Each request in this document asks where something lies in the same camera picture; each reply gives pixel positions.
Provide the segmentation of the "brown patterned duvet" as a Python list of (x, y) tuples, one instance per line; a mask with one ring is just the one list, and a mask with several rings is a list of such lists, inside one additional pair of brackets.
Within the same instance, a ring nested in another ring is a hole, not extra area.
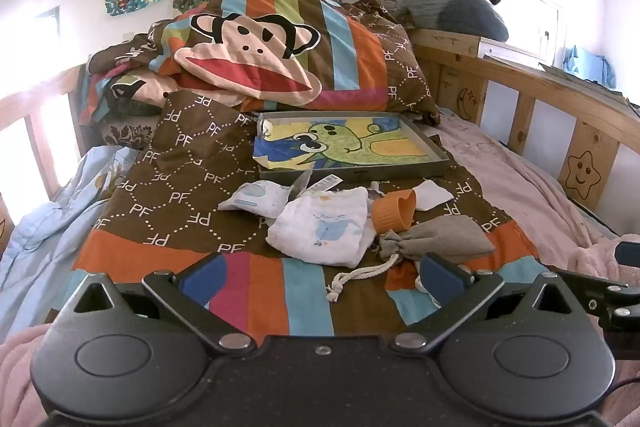
[[(388, 80), (384, 109), (415, 110), (437, 124), (438, 109), (405, 28), (376, 0), (343, 5), (359, 13), (382, 43)], [(157, 50), (149, 31), (135, 36), (130, 46), (119, 44), (96, 54), (92, 68), (150, 69)], [(258, 177), (253, 159), (257, 127), (250, 115), (263, 107), (246, 110), (234, 102), (221, 104), (216, 96), (213, 89), (198, 93), (198, 87), (181, 84), (168, 96), (151, 144), (108, 201), (75, 270), (104, 273), (116, 283), (138, 283), (154, 270), (179, 273), (221, 254), (227, 283), (206, 308), (256, 340), (269, 335), (396, 334), (431, 315), (435, 305), (414, 286), (418, 270), (411, 261), (350, 283), (330, 303), (326, 288), (333, 269), (314, 267), (269, 246), (264, 218), (217, 209), (241, 184)]]

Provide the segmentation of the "floral dark pillow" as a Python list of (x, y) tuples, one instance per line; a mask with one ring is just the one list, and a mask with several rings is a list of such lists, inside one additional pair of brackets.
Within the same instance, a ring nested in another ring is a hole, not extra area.
[(100, 133), (107, 145), (144, 150), (152, 142), (157, 121), (155, 116), (104, 120), (100, 124)]

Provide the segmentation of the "wooden bed rail left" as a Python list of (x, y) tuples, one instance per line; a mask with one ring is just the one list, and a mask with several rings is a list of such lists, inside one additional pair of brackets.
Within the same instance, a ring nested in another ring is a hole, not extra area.
[(1, 97), (1, 247), (30, 210), (55, 199), (85, 152), (76, 95), (85, 67)]

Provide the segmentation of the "grey tray with drawing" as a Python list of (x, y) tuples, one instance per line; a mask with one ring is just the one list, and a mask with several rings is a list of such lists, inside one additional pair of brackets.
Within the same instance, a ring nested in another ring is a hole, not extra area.
[(335, 174), (347, 182), (441, 176), (447, 154), (406, 116), (384, 112), (262, 113), (253, 159), (262, 179)]

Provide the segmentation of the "white printed baby cloth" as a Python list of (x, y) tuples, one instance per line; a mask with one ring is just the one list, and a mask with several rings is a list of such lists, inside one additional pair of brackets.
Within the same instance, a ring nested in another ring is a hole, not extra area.
[(374, 236), (368, 192), (356, 187), (298, 196), (270, 225), (266, 241), (303, 262), (352, 269), (359, 265)]

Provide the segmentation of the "grey cloth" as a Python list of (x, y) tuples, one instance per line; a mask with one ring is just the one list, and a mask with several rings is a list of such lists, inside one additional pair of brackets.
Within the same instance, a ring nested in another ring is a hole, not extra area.
[(368, 193), (370, 199), (378, 199), (385, 196), (385, 193), (381, 190), (378, 181), (372, 181), (368, 187)]

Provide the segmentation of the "grey drawstring pouch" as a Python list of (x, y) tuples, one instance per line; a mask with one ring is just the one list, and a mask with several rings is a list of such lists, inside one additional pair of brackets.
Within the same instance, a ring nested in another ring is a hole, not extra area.
[(336, 303), (350, 281), (378, 277), (401, 259), (418, 262), (436, 254), (454, 265), (492, 255), (496, 247), (483, 228), (468, 216), (442, 216), (413, 225), (408, 231), (388, 231), (380, 238), (382, 265), (371, 265), (335, 275), (326, 288), (326, 299)]

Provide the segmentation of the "orange fabric cup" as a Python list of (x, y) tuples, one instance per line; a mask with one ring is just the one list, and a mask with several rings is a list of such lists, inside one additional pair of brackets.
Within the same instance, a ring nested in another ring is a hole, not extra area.
[(395, 191), (372, 202), (371, 219), (378, 234), (405, 232), (411, 228), (415, 211), (416, 193), (413, 190)]

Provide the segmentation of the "monkey face striped pillow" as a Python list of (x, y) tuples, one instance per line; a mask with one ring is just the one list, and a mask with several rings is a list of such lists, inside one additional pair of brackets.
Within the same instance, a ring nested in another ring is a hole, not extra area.
[(380, 39), (359, 13), (333, 0), (212, 0), (149, 35), (153, 72), (183, 87), (224, 91), (246, 110), (387, 105)]

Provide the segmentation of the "light blue blanket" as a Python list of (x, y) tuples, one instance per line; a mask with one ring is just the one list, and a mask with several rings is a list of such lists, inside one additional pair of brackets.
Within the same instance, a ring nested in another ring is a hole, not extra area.
[(97, 146), (52, 202), (29, 213), (11, 233), (1, 260), (1, 338), (44, 322), (72, 276), (72, 266), (139, 152)]

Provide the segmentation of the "white square cloth pad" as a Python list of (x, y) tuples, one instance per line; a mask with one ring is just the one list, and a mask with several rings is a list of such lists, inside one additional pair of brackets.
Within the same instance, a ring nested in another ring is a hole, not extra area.
[(416, 195), (416, 210), (419, 211), (432, 210), (454, 198), (446, 188), (440, 187), (432, 180), (423, 181), (413, 187), (412, 191)]

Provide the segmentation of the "pink bed sheet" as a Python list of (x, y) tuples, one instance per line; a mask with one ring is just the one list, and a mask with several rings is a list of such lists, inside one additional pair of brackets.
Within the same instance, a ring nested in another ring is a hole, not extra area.
[(435, 132), (457, 163), (480, 182), (484, 199), (504, 210), (537, 248), (545, 265), (610, 281), (639, 284), (639, 270), (615, 259), (627, 234), (609, 239), (580, 213), (560, 184), (454, 113), (442, 112)]

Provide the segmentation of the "wet wipes packet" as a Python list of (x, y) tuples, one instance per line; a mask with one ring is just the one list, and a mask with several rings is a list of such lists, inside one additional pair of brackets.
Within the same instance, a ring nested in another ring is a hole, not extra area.
[(221, 211), (244, 210), (259, 217), (276, 219), (288, 203), (292, 187), (268, 180), (243, 183), (228, 199), (220, 202)]

